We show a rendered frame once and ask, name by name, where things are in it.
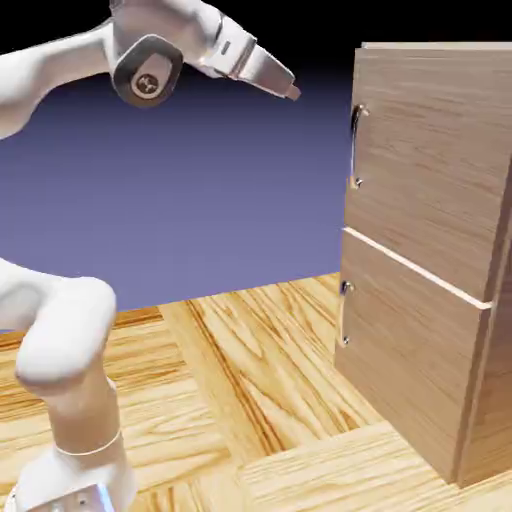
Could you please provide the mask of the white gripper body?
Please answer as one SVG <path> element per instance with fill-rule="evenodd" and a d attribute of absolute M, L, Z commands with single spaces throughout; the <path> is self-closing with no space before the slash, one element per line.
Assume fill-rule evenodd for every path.
<path fill-rule="evenodd" d="M 251 49 L 230 77 L 280 98 L 286 98 L 289 87 L 295 85 L 295 75 L 259 45 Z"/>

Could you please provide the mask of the large light wood cabinet door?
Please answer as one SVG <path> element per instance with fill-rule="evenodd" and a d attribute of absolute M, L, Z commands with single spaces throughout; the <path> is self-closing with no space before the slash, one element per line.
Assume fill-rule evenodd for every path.
<path fill-rule="evenodd" d="M 352 99 L 346 224 L 489 301 L 512 179 L 512 43 L 368 43 Z"/>

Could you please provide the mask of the small light wood cabinet door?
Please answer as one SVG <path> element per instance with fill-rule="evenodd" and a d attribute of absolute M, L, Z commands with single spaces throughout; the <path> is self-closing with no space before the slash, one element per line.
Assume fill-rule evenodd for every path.
<path fill-rule="evenodd" d="M 446 480 L 455 478 L 491 306 L 431 279 L 346 228 L 341 281 L 354 285 L 340 373 Z"/>

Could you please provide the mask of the light wood cabinet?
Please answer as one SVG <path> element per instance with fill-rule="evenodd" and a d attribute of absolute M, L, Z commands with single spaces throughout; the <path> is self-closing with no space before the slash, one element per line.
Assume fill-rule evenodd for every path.
<path fill-rule="evenodd" d="M 454 480 L 448 481 L 463 486 L 512 469 L 512 179 L 508 191 L 507 224 L 500 245 L 495 288 L 489 301 L 479 301 L 490 304 L 492 312 L 476 356 L 476 381 L 458 469 Z M 391 251 L 406 265 L 426 271 L 376 244 Z M 428 274 L 454 291 L 463 292 L 430 272 Z"/>

